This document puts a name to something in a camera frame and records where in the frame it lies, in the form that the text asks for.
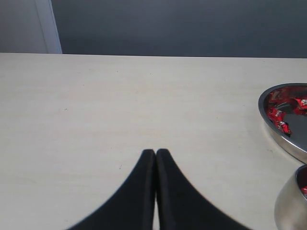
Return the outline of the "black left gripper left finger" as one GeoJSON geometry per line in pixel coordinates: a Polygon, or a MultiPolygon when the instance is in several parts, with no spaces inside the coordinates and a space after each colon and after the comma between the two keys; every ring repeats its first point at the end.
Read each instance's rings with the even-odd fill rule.
{"type": "Polygon", "coordinates": [[[156,154],[142,151],[120,188],[71,230],[151,230],[156,192],[156,154]]]}

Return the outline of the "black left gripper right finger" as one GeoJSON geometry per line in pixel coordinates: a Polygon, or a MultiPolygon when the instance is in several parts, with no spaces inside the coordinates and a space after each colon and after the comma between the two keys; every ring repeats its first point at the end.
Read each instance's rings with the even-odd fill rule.
{"type": "Polygon", "coordinates": [[[204,198],[181,172],[171,153],[159,149],[157,204],[162,230],[246,230],[204,198]]]}

